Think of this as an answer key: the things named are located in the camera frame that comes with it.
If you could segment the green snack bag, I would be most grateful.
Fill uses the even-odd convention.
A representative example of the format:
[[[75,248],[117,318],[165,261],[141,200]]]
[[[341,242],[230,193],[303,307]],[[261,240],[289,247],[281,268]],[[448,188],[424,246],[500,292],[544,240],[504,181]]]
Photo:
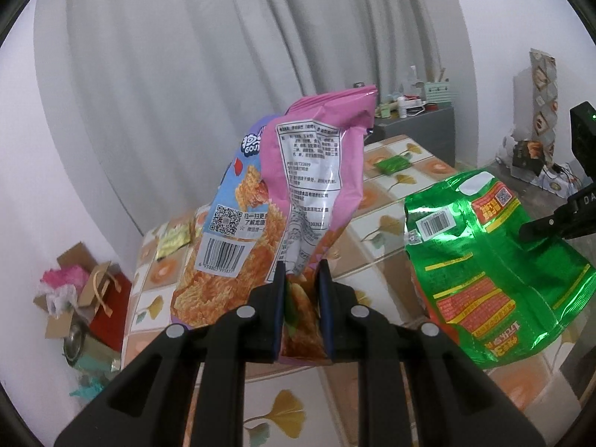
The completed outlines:
[[[595,293],[594,266],[566,241],[520,239],[530,218],[489,172],[412,194],[404,213],[428,316],[482,368],[547,348]]]

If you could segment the blue orange snack bag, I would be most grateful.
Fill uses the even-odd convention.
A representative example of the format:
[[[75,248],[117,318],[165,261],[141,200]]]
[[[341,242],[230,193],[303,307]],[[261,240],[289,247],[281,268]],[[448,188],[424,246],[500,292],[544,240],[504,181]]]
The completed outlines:
[[[173,321],[192,328],[212,325],[224,313],[247,303],[251,291],[272,282],[282,235],[282,214],[269,209],[261,176],[261,135],[267,116],[244,135],[227,168],[190,262],[171,300]],[[289,276],[283,307],[281,354],[296,361],[326,357],[311,279]]]

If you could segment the pink snack bag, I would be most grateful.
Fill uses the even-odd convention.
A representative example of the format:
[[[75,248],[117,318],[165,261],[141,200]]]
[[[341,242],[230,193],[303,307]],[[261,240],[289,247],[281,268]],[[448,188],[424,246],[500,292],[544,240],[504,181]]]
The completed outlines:
[[[364,140],[377,95],[370,85],[303,97],[261,135],[269,209],[282,214],[274,260],[289,276],[311,279],[363,200]]]

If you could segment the rolled patterned mat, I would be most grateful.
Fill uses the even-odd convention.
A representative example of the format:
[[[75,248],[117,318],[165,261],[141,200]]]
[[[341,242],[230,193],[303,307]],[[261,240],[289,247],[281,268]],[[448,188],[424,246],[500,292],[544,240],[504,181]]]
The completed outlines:
[[[556,59],[544,51],[529,52],[532,78],[532,137],[542,144],[545,161],[554,161],[559,89]]]

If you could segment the red gift bag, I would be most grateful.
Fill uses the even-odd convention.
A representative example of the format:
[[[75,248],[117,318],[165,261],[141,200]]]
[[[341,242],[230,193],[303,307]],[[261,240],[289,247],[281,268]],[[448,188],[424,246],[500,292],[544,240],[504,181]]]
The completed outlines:
[[[103,344],[116,352],[121,352],[131,282],[122,272],[118,272],[115,279],[121,287],[121,291],[118,292],[112,280],[109,279],[106,292],[103,295],[103,301],[111,309],[112,315],[108,316],[100,306],[89,328],[90,332]]]

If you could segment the yellow green sachet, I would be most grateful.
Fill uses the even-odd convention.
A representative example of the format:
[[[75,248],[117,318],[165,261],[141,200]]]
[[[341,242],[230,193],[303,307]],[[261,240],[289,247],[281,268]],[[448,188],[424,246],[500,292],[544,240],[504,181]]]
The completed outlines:
[[[179,224],[165,232],[156,248],[156,260],[162,260],[188,245],[192,239],[189,223]]]

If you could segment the cardboard box pile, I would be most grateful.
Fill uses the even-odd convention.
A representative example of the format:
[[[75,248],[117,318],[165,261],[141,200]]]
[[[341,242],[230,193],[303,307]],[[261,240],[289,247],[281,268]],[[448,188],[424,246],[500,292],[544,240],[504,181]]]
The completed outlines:
[[[123,286],[110,261],[97,262],[78,242],[57,258],[57,264],[42,274],[33,299],[47,315],[45,339],[65,339],[76,322],[90,327],[100,314],[114,318],[116,307],[108,303],[109,295],[121,299]]]

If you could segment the grey cabinet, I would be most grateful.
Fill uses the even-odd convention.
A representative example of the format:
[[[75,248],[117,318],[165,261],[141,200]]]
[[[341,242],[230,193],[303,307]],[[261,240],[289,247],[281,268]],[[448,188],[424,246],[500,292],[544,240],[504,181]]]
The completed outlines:
[[[454,109],[451,107],[438,108],[403,119],[377,118],[373,131],[365,142],[372,144],[398,135],[412,138],[448,165],[456,163],[456,124]]]

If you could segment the mint green storage box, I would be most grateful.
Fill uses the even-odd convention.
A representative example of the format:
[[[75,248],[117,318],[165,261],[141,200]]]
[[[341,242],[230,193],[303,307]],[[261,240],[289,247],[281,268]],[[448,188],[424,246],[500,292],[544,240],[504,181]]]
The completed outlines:
[[[425,82],[423,85],[423,99],[427,103],[433,103],[440,106],[451,105],[453,102],[451,83],[447,80]]]

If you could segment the small green sachet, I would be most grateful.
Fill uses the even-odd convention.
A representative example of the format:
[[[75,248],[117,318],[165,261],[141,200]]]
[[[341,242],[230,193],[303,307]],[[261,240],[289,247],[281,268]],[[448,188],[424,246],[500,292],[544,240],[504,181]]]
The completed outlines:
[[[391,158],[381,159],[374,164],[381,175],[394,175],[411,167],[411,162],[403,155],[394,155]]]

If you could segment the grey curtain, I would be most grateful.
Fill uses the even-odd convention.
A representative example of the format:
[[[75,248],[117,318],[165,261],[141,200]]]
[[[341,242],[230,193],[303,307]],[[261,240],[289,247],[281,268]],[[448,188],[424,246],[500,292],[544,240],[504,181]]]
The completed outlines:
[[[381,99],[453,69],[454,0],[37,0],[51,136],[105,234],[207,202],[248,127],[301,97]]]

